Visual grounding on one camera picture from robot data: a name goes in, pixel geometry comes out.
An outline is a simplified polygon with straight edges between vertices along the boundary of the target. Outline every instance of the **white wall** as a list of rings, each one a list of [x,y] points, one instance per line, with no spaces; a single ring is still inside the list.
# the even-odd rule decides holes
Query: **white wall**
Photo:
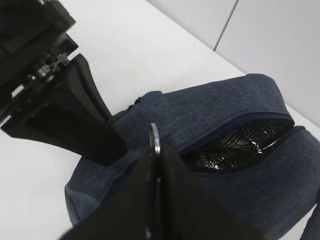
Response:
[[[148,0],[213,49],[236,0]]]
[[[216,52],[274,78],[288,105],[320,126],[320,1],[240,0]]]

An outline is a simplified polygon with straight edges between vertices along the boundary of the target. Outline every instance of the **white surface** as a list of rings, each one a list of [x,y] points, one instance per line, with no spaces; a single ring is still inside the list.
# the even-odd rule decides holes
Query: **white surface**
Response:
[[[274,78],[285,101],[320,127],[320,1],[240,0],[216,52]]]
[[[78,22],[69,34],[112,113],[151,90],[169,92],[242,75],[144,0],[62,3]],[[79,156],[3,132],[0,142],[0,239],[58,239],[71,227],[64,185]]]
[[[211,49],[235,3],[235,0],[148,1]]]

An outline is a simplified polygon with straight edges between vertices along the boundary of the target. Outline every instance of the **metal ring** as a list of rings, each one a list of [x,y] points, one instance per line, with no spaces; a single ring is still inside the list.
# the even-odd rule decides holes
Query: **metal ring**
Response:
[[[150,148],[154,149],[155,156],[157,157],[157,159],[160,159],[160,157],[161,157],[161,143],[160,143],[160,136],[159,136],[158,128],[155,123],[150,124],[149,145],[150,145]]]

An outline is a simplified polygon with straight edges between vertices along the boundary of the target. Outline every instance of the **white table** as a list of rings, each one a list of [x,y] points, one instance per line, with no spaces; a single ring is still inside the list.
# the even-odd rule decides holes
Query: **white table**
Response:
[[[61,2],[77,20],[69,34],[113,114],[148,91],[165,93],[243,75],[145,0]],[[318,128],[290,111],[320,137]],[[0,239],[58,239],[71,227],[64,185],[80,156],[3,132],[0,141]]]

